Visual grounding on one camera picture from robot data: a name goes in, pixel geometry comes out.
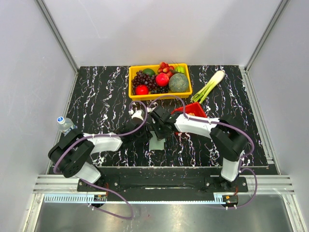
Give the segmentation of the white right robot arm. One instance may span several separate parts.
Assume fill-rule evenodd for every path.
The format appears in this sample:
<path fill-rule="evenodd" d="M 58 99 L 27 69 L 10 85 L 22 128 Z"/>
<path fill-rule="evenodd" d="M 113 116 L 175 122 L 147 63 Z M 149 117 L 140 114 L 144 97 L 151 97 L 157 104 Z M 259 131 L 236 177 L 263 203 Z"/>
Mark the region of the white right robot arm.
<path fill-rule="evenodd" d="M 237 185 L 241 156 L 250 137 L 223 118 L 205 118 L 187 114 L 185 111 L 169 113 L 162 106 L 148 108 L 153 129 L 158 139 L 167 138 L 174 132 L 192 133 L 207 137 L 214 143 L 223 158 L 220 187 L 231 191 Z"/>

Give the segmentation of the red plastic card tray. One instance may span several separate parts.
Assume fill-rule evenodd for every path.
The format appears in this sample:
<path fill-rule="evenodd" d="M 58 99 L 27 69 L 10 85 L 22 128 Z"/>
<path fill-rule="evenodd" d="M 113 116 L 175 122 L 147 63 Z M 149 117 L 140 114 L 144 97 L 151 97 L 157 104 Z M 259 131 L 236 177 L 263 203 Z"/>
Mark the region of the red plastic card tray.
<path fill-rule="evenodd" d="M 185 112 L 191 116 L 207 118 L 206 113 L 204 112 L 204 110 L 202 109 L 201 105 L 198 102 L 186 105 Z M 188 132 L 188 133 L 203 135 L 202 129 L 200 127 L 201 127 L 200 122 L 191 122 L 189 126 L 187 125 L 181 126 L 179 132 Z"/>

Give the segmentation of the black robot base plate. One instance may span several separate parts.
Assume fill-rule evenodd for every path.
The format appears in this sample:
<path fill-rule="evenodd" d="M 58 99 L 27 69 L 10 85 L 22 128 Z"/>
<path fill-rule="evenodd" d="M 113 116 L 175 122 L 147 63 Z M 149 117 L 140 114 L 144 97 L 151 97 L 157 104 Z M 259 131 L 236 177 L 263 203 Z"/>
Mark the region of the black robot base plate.
<path fill-rule="evenodd" d="M 198 200 L 215 193 L 248 193 L 245 177 L 238 177 L 229 183 L 220 177 L 220 168 L 100 167 L 99 171 L 102 177 L 96 185 L 114 190 L 128 201 L 144 198 Z"/>

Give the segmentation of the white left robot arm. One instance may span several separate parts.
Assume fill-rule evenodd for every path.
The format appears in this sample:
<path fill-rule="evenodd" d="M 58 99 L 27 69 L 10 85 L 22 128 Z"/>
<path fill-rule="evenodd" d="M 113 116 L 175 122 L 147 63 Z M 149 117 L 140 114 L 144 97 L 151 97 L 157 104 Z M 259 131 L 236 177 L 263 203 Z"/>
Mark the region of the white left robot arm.
<path fill-rule="evenodd" d="M 65 178 L 75 176 L 86 180 L 94 191 L 103 189 L 105 180 L 101 172 L 87 162 L 88 157 L 93 153 L 127 149 L 152 137 L 145 125 L 145 112 L 137 110 L 130 113 L 131 119 L 116 133 L 112 132 L 107 136 L 91 135 L 72 129 L 48 152 L 48 158 L 55 165 L 56 172 Z"/>

